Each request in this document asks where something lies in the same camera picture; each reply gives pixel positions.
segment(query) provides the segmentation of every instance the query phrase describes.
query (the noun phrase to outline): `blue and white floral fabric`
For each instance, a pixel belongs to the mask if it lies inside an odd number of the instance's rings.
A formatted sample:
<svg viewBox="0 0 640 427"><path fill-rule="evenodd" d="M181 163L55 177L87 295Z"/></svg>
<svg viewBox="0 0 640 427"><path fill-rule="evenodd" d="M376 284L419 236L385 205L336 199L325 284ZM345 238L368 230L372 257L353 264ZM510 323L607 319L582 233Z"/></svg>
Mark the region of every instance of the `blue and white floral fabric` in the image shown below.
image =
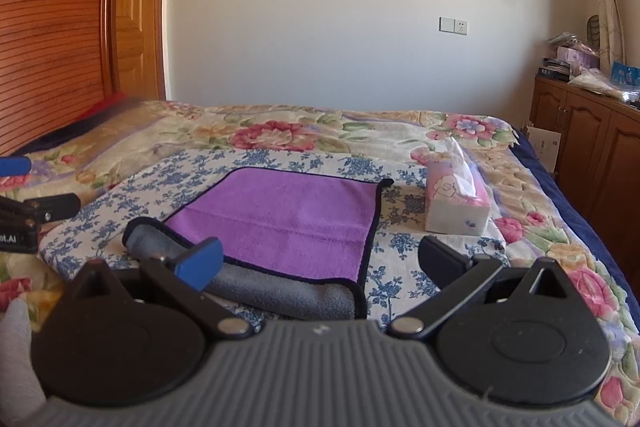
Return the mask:
<svg viewBox="0 0 640 427"><path fill-rule="evenodd" d="M136 262L122 245L122 233L131 219L148 216L164 220L228 172L246 166L364 181L393 179L395 184L382 192L380 222L367 270L368 315L386 325L396 315L438 291L420 270L417 260L418 244L426 234L426 169L420 165L337 153L181 151L134 174L85 206L74 219L55 228L40 245L40 255L66 279L71 279L88 259L94 257L104 259L113 268L133 267ZM492 215L500 216L495 203ZM491 221L486 237L442 235L439 238L460 253L486 253L507 264L504 240ZM264 318L273 318L271 314L240 304L225 305L254 324Z"/></svg>

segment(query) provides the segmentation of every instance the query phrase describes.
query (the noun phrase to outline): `wall socket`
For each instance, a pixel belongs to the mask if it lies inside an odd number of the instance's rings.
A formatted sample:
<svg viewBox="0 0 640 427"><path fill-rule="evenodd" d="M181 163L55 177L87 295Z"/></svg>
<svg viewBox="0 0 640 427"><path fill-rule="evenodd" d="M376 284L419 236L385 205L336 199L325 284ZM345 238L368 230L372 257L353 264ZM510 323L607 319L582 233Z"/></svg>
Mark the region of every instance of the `wall socket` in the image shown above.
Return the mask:
<svg viewBox="0 0 640 427"><path fill-rule="evenodd" d="M456 19L456 22L454 24L453 32L454 33L458 33L460 35L466 35L466 33L467 33L467 31L466 31L467 25L468 25L468 22L462 21L460 19Z"/></svg>
<svg viewBox="0 0 640 427"><path fill-rule="evenodd" d="M440 17L440 31L466 35L468 22L449 17Z"/></svg>

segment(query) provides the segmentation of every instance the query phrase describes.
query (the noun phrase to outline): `striped wood panel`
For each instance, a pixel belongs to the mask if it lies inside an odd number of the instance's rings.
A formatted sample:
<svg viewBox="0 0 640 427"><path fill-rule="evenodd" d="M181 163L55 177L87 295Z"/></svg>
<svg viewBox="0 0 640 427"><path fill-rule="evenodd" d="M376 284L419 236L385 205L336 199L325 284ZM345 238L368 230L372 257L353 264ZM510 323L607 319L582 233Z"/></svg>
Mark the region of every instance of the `striped wood panel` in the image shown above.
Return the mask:
<svg viewBox="0 0 640 427"><path fill-rule="evenodd" d="M104 98L103 0L0 0L0 154Z"/></svg>

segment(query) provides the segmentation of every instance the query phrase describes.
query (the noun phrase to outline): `door panel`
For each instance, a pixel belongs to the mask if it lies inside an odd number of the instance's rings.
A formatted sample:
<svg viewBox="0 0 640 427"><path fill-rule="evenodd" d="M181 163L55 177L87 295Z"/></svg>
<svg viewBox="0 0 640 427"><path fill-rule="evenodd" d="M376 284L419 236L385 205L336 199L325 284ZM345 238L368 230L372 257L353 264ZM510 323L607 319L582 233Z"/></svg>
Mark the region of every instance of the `door panel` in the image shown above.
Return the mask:
<svg viewBox="0 0 640 427"><path fill-rule="evenodd" d="M591 226L609 248L629 280L636 281L638 252L638 194L640 194L640 122L612 113L598 164L596 182L584 190L596 194Z"/></svg>
<svg viewBox="0 0 640 427"><path fill-rule="evenodd" d="M156 60L156 53L161 53L156 50L156 10L160 7L156 0L115 0L114 8L118 90L143 98L164 98Z"/></svg>
<svg viewBox="0 0 640 427"><path fill-rule="evenodd" d="M608 107L572 92L566 94L558 186L583 216L593 195L585 188L593 186L610 116Z"/></svg>
<svg viewBox="0 0 640 427"><path fill-rule="evenodd" d="M536 82L531 106L531 121L534 127L558 131L558 117L566 100L566 91L559 87Z"/></svg>

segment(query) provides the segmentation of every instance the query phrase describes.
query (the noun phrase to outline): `door frame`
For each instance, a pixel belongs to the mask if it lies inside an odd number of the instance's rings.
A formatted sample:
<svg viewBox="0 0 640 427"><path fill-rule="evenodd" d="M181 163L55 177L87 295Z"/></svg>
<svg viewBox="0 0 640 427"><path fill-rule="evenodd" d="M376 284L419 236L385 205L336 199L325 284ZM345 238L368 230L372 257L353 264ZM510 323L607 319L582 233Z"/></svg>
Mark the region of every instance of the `door frame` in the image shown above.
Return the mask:
<svg viewBox="0 0 640 427"><path fill-rule="evenodd" d="M100 0L100 61L102 63L102 85L105 96L116 92L118 57L116 46L116 0ZM161 100L166 99L164 89L164 57L162 56L162 0L155 0L154 28L156 31L156 82Z"/></svg>

